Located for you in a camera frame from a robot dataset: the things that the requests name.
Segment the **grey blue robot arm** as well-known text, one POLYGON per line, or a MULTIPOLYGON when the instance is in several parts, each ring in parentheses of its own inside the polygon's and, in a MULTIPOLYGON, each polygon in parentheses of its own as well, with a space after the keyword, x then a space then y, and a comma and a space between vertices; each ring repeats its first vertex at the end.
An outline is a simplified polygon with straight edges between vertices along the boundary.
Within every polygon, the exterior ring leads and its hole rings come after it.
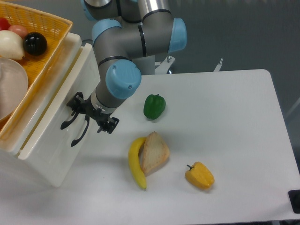
POLYGON ((134 59, 184 49, 187 30, 166 0, 84 0, 82 6, 96 20, 92 41, 100 82, 88 98, 80 92, 72 97, 67 104, 72 118, 61 128, 83 114, 100 131, 112 133, 119 122, 112 113, 141 83, 134 59))

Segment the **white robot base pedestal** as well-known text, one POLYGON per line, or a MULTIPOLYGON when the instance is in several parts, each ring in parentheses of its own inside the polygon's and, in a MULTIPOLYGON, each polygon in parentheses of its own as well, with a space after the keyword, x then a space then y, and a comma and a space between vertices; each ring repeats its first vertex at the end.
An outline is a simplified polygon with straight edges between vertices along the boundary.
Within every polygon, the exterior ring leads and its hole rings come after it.
POLYGON ((136 64, 142 75, 155 74, 155 56, 132 59, 132 62, 136 64))

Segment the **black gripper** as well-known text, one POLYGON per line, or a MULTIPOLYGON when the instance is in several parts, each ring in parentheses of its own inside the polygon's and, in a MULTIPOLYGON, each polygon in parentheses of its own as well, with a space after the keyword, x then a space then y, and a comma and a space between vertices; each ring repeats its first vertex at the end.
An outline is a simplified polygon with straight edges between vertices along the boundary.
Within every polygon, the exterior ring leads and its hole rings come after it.
POLYGON ((72 110, 71 116, 74 116, 76 113, 81 113, 95 120, 99 126, 97 133, 107 132, 111 134, 120 121, 118 118, 109 117, 110 114, 103 113, 101 108, 95 109, 89 99, 83 99, 82 92, 75 93, 68 101, 67 107, 72 110))

